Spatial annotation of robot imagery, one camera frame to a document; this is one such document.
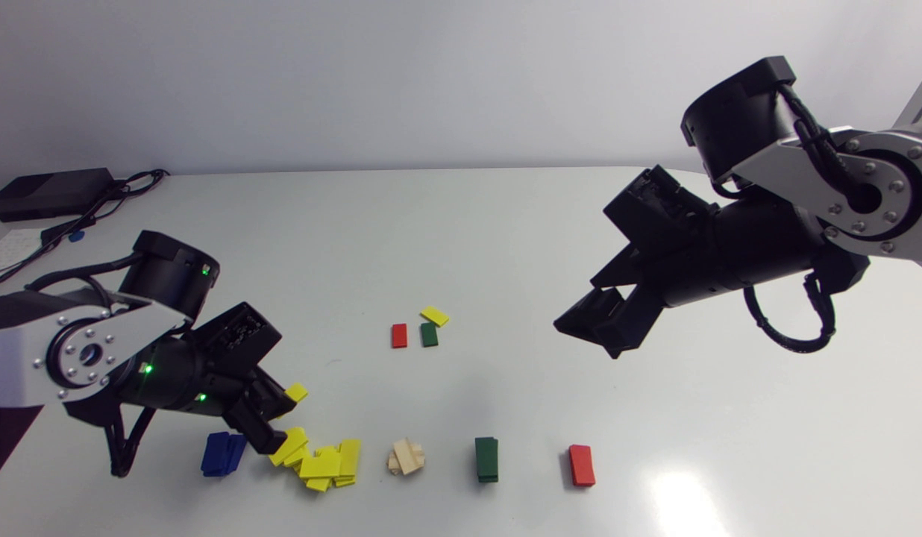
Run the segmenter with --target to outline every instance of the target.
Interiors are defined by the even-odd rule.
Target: green block
[[[421,323],[421,346],[435,347],[438,344],[438,325]]]
[[[477,480],[481,483],[498,482],[498,439],[482,436],[474,439],[474,454],[477,456]]]

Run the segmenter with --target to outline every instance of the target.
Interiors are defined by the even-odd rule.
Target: paper
[[[40,248],[43,229],[10,229],[0,240],[0,269],[20,263]]]

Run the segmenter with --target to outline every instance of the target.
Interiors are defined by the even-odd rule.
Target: pile of yellow blocks
[[[303,400],[307,392],[301,384],[293,384],[285,391],[296,402]],[[327,445],[315,450],[308,449],[308,436],[301,427],[285,431],[287,438],[279,450],[269,455],[273,465],[286,466],[298,473],[298,478],[309,489],[326,492],[335,485],[355,485],[358,478],[358,458],[362,450],[359,439],[344,439],[339,445]]]

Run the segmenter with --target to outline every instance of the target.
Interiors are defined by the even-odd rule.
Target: tabletop
[[[120,258],[142,229],[194,245],[222,265],[201,321],[243,300],[267,317],[283,339],[261,366],[310,393],[275,424],[311,446],[362,439],[358,483],[315,493],[251,449],[204,478],[225,424],[179,412],[157,412],[116,479],[103,432],[46,407],[0,473],[0,537],[922,535],[915,264],[875,259],[816,354],[768,340],[740,293],[666,310],[618,360],[553,329],[626,244],[601,210],[641,170],[168,177],[1,292]],[[674,175],[713,200],[706,177]],[[812,337],[801,283],[759,295],[776,327]],[[426,306],[451,316],[433,348]],[[405,436],[426,466],[393,476]],[[478,483],[475,436],[498,438],[498,483]],[[574,443],[592,448],[590,489],[570,483]]]

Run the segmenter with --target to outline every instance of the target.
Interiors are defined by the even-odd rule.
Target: blue object
[[[231,474],[239,468],[242,452],[245,450],[246,439],[243,435],[229,435],[228,452],[226,453],[226,474]]]
[[[224,476],[229,467],[226,452],[229,446],[229,433],[213,433],[206,439],[206,451],[202,454],[202,475],[206,477]]]
[[[206,438],[206,451],[202,454],[202,475],[207,478],[227,476],[239,468],[246,438],[223,431]]]

